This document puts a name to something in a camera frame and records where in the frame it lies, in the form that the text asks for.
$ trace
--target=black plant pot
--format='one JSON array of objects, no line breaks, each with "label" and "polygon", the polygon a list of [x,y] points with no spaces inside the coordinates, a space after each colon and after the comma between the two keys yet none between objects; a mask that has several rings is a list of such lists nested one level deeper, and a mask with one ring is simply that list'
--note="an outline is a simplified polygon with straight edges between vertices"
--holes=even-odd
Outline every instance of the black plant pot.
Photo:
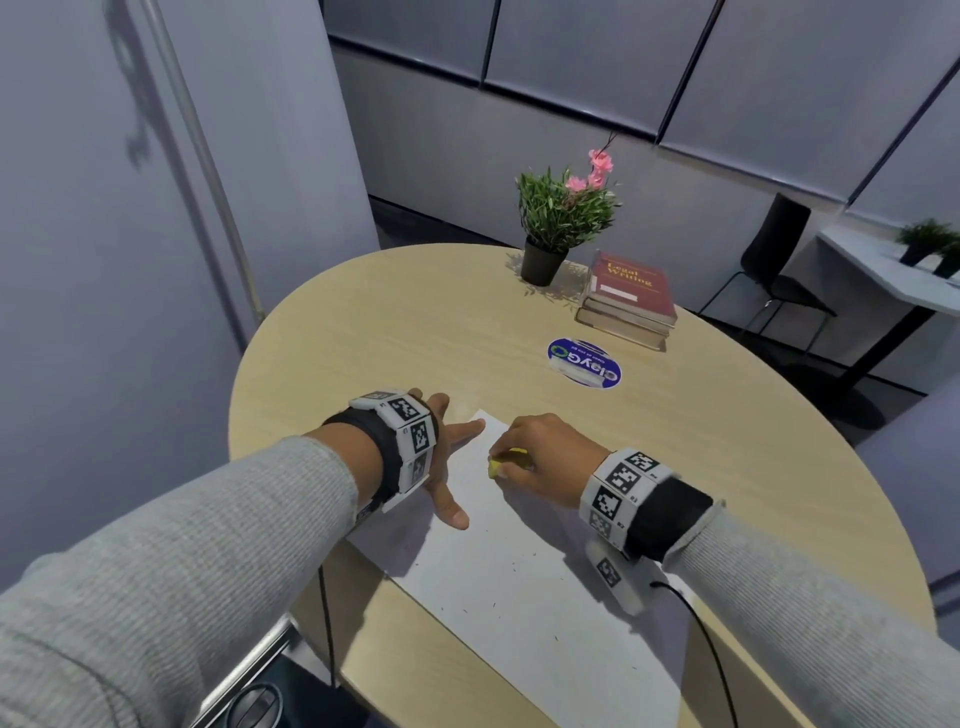
[{"label": "black plant pot", "polygon": [[900,256],[900,262],[903,263],[903,265],[913,267],[928,255],[933,255],[936,252],[937,247],[935,245],[930,245],[929,243],[914,243],[913,245],[907,246],[906,253]]},{"label": "black plant pot", "polygon": [[528,237],[527,244],[523,248],[520,277],[533,285],[550,285],[553,277],[560,270],[560,264],[564,262],[564,258],[566,258],[566,252],[551,253],[538,248],[537,244]]},{"label": "black plant pot", "polygon": [[960,271],[960,255],[944,255],[940,265],[933,271],[934,276],[940,276],[942,279],[953,278],[953,275]]}]

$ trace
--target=potted plant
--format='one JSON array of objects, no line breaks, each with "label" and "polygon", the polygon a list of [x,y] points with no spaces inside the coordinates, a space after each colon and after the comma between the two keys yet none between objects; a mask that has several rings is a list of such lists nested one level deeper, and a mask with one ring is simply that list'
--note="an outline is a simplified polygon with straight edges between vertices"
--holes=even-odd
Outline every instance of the potted plant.
[{"label": "potted plant", "polygon": [[520,193],[520,225],[527,233],[520,277],[534,285],[550,285],[571,248],[583,245],[613,224],[619,206],[607,187],[613,162],[607,145],[589,152],[590,174],[574,177],[570,168],[554,179],[524,172],[516,180]]},{"label": "potted plant", "polygon": [[900,230],[897,240],[906,246],[906,252],[900,257],[903,265],[917,265],[928,255],[932,255],[958,239],[956,231],[947,223],[938,223],[932,217],[907,225]]},{"label": "potted plant", "polygon": [[952,278],[960,271],[960,234],[954,234],[952,242],[940,249],[940,264],[933,271],[934,276],[942,279]]}]

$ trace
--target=hand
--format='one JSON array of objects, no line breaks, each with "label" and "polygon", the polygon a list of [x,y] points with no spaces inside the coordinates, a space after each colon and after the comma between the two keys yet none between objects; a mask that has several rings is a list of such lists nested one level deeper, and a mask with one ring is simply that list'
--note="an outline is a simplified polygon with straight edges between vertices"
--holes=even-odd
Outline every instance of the hand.
[{"label": "hand", "polygon": [[[411,389],[410,394],[423,401],[421,399],[423,392],[419,389]],[[437,512],[437,517],[447,525],[452,525],[454,528],[463,531],[469,527],[470,518],[467,512],[453,499],[450,489],[446,487],[446,477],[448,475],[446,461],[453,448],[464,445],[479,435],[483,432],[487,423],[483,420],[473,420],[456,425],[445,424],[444,415],[450,404],[450,397],[443,393],[430,395],[430,399],[424,404],[437,416],[440,433],[437,436],[437,446],[433,450],[433,460],[430,463],[430,477],[423,483],[423,488],[433,498],[433,507]]]},{"label": "hand", "polygon": [[579,507],[587,481],[611,453],[553,414],[517,417],[490,448],[490,455],[510,448],[525,449],[533,470],[503,463],[497,475],[566,508]]},{"label": "hand", "polygon": [[[410,394],[423,401],[423,392],[419,389],[411,389]],[[437,517],[454,528],[464,530],[470,525],[470,519],[446,487],[446,460],[453,448],[479,435],[487,423],[474,420],[461,425],[446,425],[444,414],[450,404],[450,397],[445,394],[432,395],[424,404],[436,415],[440,432],[437,433],[437,446],[433,450],[430,476],[423,488],[433,499]],[[383,479],[383,459],[376,444],[362,429],[345,423],[333,423],[307,432],[306,437],[319,440],[340,455],[353,475],[360,506],[373,497]]]}]

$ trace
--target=book stack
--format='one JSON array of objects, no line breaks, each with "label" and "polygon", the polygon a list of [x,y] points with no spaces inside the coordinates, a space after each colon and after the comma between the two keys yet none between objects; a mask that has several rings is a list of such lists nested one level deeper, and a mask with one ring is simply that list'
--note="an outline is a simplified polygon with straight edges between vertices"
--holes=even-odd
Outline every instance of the book stack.
[{"label": "book stack", "polygon": [[616,255],[597,254],[576,320],[640,346],[666,351],[677,310],[663,271]]}]

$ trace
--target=round sticker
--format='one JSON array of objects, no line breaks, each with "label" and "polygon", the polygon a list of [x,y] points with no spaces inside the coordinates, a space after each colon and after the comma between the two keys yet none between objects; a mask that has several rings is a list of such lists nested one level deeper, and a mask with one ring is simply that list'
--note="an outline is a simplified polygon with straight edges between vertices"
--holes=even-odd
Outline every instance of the round sticker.
[{"label": "round sticker", "polygon": [[577,384],[610,389],[620,382],[620,365],[600,347],[580,339],[555,339],[546,350],[550,368]]}]

